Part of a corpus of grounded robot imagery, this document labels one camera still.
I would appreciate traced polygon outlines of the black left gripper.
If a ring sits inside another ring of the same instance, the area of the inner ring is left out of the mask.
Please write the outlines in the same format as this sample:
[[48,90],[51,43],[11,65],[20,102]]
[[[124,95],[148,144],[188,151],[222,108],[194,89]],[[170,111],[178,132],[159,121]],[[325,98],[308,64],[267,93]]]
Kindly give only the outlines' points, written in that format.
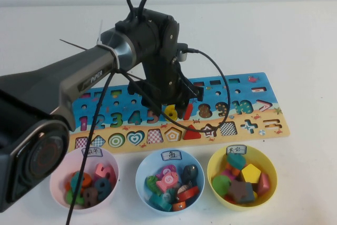
[[128,93],[139,94],[139,87],[154,103],[155,114],[163,112],[163,105],[175,105],[177,117],[182,119],[190,99],[203,100],[203,88],[193,85],[184,76],[179,61],[153,60],[142,63],[146,79],[128,85]]

